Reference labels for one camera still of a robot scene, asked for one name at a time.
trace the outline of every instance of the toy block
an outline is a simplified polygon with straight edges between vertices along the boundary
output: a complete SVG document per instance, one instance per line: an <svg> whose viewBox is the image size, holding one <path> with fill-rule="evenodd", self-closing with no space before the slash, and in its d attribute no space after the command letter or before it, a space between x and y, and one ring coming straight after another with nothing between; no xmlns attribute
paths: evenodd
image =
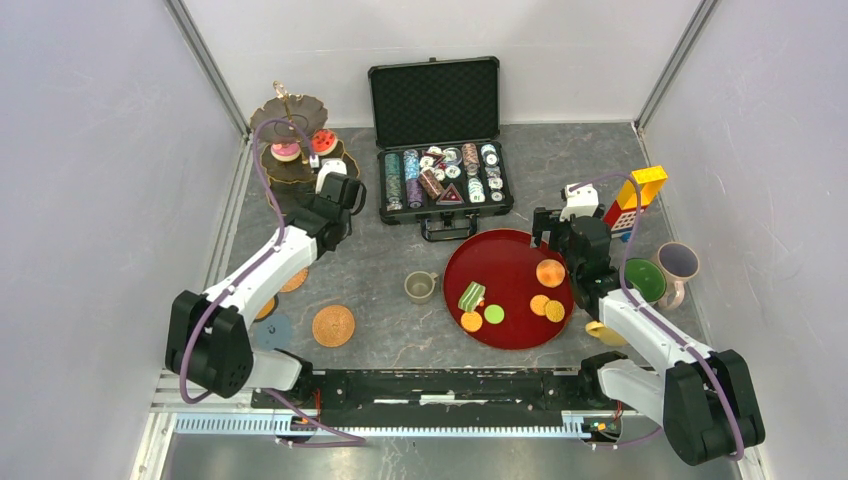
<svg viewBox="0 0 848 480"><path fill-rule="evenodd" d="M642 208L642 213L645 213L648 207ZM615 221L612 225L610 225L610 230L612 230L612 237L620 237L622 234L626 232L630 232L633 230L633 223L636 221L636 209L627 210L624 212L620 212L618 217L615 218ZM604 217L604 223L609 225L606 217Z"/></svg>
<svg viewBox="0 0 848 480"><path fill-rule="evenodd" d="M642 206L647 207L654 201L666 180L668 174L657 165L655 167L642 168L632 172L633 178L642 189ZM621 206L622 211L636 208L636 190L630 182L624 182L624 186L618 192L615 203Z"/></svg>
<svg viewBox="0 0 848 480"><path fill-rule="evenodd" d="M607 213L604 214L604 223L606 223L610 226L610 228L612 228L612 226L615 225L616 220L618 220L618 217L620 216L621 205L619 205L618 202L612 202L612 205L610 205L609 210L607 210Z"/></svg>

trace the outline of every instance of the beige cup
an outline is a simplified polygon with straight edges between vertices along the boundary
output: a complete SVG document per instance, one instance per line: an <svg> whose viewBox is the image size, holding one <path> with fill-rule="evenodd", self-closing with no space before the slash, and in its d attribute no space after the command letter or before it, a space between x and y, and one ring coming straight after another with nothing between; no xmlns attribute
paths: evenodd
<svg viewBox="0 0 848 480"><path fill-rule="evenodd" d="M657 306L661 310L679 307L686 295L683 286L697 275L701 268L698 255L682 243L669 242L657 250L652 260L660 267L667 281L665 295L657 301Z"/></svg>
<svg viewBox="0 0 848 480"><path fill-rule="evenodd" d="M430 301L430 297L436 291L436 280L439 274L427 272L412 272L406 276L403 289L412 303L419 305Z"/></svg>

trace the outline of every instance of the yellow block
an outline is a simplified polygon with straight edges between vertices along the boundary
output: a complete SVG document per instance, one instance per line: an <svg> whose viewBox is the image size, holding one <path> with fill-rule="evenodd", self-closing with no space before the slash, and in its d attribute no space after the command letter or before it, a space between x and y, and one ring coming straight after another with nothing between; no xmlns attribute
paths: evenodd
<svg viewBox="0 0 848 480"><path fill-rule="evenodd" d="M634 170L632 175L633 178L636 179L636 183L642 187L643 207L647 207L654 201L654 198L656 198L657 194L660 193L660 189L663 184L666 180L668 180L668 174L666 174L665 170L659 165L656 167ZM618 197L615 201L622 210L632 210L636 208L636 190L630 182L624 182L624 186L621 187L621 191L618 192Z"/></svg>

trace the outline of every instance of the white wall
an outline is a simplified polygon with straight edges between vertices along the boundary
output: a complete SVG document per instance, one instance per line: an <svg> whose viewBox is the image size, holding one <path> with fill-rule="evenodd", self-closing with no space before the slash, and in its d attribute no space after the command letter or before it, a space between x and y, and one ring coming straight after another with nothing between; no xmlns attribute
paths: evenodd
<svg viewBox="0 0 848 480"><path fill-rule="evenodd" d="M501 119L636 117L697 0L185 0L245 117L273 80L372 124L374 65L496 55Z"/></svg>
<svg viewBox="0 0 848 480"><path fill-rule="evenodd" d="M162 2L0 3L0 478L127 478L239 138Z"/></svg>
<svg viewBox="0 0 848 480"><path fill-rule="evenodd" d="M720 2L647 127L703 259L703 320L751 368L776 479L848 470L848 4L823 3Z"/></svg>

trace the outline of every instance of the pink macaron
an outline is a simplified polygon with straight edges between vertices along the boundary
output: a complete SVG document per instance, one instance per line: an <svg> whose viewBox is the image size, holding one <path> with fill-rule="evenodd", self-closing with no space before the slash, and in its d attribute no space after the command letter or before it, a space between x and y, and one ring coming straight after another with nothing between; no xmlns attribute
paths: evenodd
<svg viewBox="0 0 848 480"><path fill-rule="evenodd" d="M271 155L281 162L291 162L300 157L300 145L296 143L275 143L271 145Z"/></svg>

